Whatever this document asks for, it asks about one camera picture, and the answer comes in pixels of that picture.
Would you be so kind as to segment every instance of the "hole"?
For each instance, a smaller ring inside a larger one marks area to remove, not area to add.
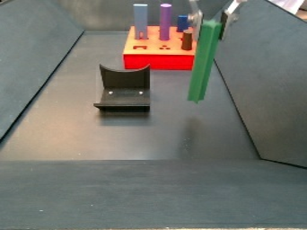
[[[133,46],[133,49],[148,49],[148,46]]]

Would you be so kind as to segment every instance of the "green block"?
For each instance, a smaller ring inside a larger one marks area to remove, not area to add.
[[[202,21],[194,53],[194,65],[189,82],[188,101],[197,103],[205,98],[213,58],[219,44],[221,24],[213,20]]]

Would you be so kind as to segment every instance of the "black holder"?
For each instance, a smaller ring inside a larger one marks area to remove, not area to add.
[[[100,65],[102,111],[149,111],[149,65],[137,70],[116,71]]]

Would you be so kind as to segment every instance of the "purple peg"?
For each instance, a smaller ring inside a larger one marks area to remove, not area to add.
[[[160,5],[158,12],[158,39],[169,40],[169,27],[170,27],[170,4]]]

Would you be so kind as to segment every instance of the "red base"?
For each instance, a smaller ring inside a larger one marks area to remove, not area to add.
[[[170,39],[158,39],[158,26],[148,26],[148,40],[134,40],[134,27],[130,27],[124,46],[124,68],[136,69],[149,64],[150,69],[190,70],[194,60],[193,49],[181,50],[182,33],[170,27]]]

